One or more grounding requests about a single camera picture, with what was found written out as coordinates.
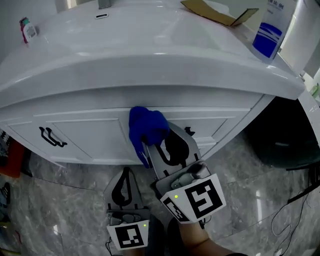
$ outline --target blue towel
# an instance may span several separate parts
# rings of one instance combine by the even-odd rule
[[[129,138],[146,168],[149,168],[149,164],[142,142],[148,146],[160,146],[169,132],[168,121],[161,112],[150,111],[143,106],[135,106],[130,110]]]

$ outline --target black cabinet handle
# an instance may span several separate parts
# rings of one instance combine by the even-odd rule
[[[56,146],[57,144],[56,143],[53,143],[52,141],[50,141],[49,139],[47,139],[45,136],[44,136],[44,131],[45,129],[43,127],[39,127],[40,131],[41,131],[41,137],[46,141],[48,142],[49,144],[51,144],[52,146]]]
[[[59,147],[61,147],[61,148],[63,148],[65,145],[68,145],[68,143],[66,143],[66,142],[62,142],[62,144],[59,142],[59,141],[56,141],[54,138],[52,138],[51,137],[51,132],[52,132],[52,130],[50,129],[50,128],[45,128],[46,129],[46,131],[48,132],[48,138],[50,139],[50,140],[52,140],[56,145],[58,145]]]
[[[184,128],[185,132],[192,137],[196,132],[195,131],[191,131],[190,129],[191,129],[191,127]]]

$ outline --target blue label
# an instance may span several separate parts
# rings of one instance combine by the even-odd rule
[[[263,22],[261,23],[258,33],[253,41],[253,46],[260,53],[270,58],[280,40],[281,35],[282,32],[275,26]]]

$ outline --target cabinet door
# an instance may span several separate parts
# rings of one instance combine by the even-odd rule
[[[58,129],[45,122],[26,121],[11,123],[7,127],[17,133],[31,145],[45,153],[54,162],[81,163],[89,159],[81,149],[66,138]],[[43,136],[40,127],[44,128]],[[59,142],[66,143],[63,147],[58,146],[48,136],[46,128],[52,130],[51,137]]]
[[[250,109],[217,107],[148,107],[159,110],[182,129],[195,132],[201,155],[208,152]],[[140,164],[129,140],[130,108],[97,109],[41,115],[96,164]]]

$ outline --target marble floor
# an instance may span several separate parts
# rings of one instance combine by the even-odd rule
[[[205,228],[218,244],[248,256],[273,256],[287,248],[287,228],[275,236],[271,221],[286,201],[307,187],[305,170],[285,171],[263,165],[243,134],[207,160],[217,173],[227,205]],[[0,176],[11,184],[9,216],[21,236],[24,256],[108,256],[109,238],[103,191],[123,166],[68,164],[58,167],[36,154],[28,164],[33,177]],[[131,166],[140,192],[151,212],[166,226],[172,218],[149,185],[152,170]],[[320,243],[320,189],[308,195],[302,218],[285,256],[301,256]],[[277,234],[298,223],[304,198],[286,206],[273,221]],[[1,247],[15,245],[1,242]]]

